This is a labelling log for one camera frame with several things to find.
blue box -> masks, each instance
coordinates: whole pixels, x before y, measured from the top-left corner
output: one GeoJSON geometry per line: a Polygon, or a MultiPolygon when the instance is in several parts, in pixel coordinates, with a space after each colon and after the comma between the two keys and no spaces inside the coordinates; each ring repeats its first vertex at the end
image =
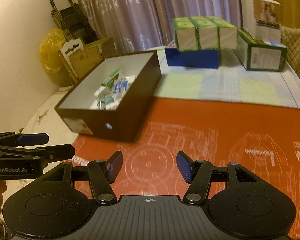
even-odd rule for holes
{"type": "Polygon", "coordinates": [[[215,68],[219,67],[219,52],[216,49],[178,51],[174,41],[164,49],[168,66],[215,68]]]}

gray ribbed plate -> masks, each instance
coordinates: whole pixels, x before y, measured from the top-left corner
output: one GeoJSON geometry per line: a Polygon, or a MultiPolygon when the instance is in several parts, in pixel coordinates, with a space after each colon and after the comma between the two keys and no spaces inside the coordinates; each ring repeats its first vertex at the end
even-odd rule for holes
{"type": "MultiPolygon", "coordinates": [[[[23,239],[15,236],[13,240],[23,239]]],[[[216,228],[197,206],[177,196],[122,196],[97,208],[93,217],[64,240],[235,240],[216,228]]]]}

cardboard box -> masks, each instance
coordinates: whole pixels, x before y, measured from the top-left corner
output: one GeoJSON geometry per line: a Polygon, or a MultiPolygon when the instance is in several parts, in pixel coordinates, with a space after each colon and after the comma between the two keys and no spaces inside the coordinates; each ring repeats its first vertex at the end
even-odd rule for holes
{"type": "Polygon", "coordinates": [[[188,17],[173,19],[174,40],[179,51],[198,50],[196,28],[188,17]]]}
{"type": "Polygon", "coordinates": [[[72,68],[79,79],[92,69],[103,57],[116,56],[112,37],[86,44],[69,56],[72,68]]]}
{"type": "Polygon", "coordinates": [[[237,27],[218,16],[206,16],[218,27],[219,48],[236,49],[237,48],[237,27]]]}
{"type": "Polygon", "coordinates": [[[281,4],[273,0],[246,0],[243,27],[255,40],[281,43],[281,4]]]}
{"type": "Polygon", "coordinates": [[[199,49],[218,49],[218,27],[203,16],[189,18],[196,28],[199,49]]]}
{"type": "Polygon", "coordinates": [[[255,40],[244,29],[238,29],[238,48],[234,52],[246,70],[282,72],[287,47],[255,40]]]}
{"type": "Polygon", "coordinates": [[[161,78],[156,51],[102,59],[56,105],[55,110],[71,131],[101,138],[132,142],[161,78]],[[116,110],[90,110],[94,92],[113,71],[121,68],[135,81],[116,110]]]}
{"type": "Polygon", "coordinates": [[[216,49],[178,51],[175,42],[172,41],[165,48],[168,66],[218,68],[219,52],[216,49]]]}

photo of a person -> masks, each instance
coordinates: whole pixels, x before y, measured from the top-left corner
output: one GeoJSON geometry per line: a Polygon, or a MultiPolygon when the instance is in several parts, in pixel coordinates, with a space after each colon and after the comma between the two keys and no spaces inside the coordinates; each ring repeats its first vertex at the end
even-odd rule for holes
{"type": "Polygon", "coordinates": [[[277,22],[277,16],[274,12],[274,4],[271,4],[269,2],[262,3],[260,19],[264,21],[277,22]]]}

open box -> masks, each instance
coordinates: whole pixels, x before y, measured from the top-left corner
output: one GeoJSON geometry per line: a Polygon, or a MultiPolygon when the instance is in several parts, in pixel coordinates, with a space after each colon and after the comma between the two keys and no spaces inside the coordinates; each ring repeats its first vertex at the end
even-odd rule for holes
{"type": "Polygon", "coordinates": [[[71,131],[132,142],[161,78],[156,51],[135,52],[102,59],[56,105],[55,110],[71,131]],[[89,109],[94,92],[113,71],[137,76],[116,110],[89,109]]]}

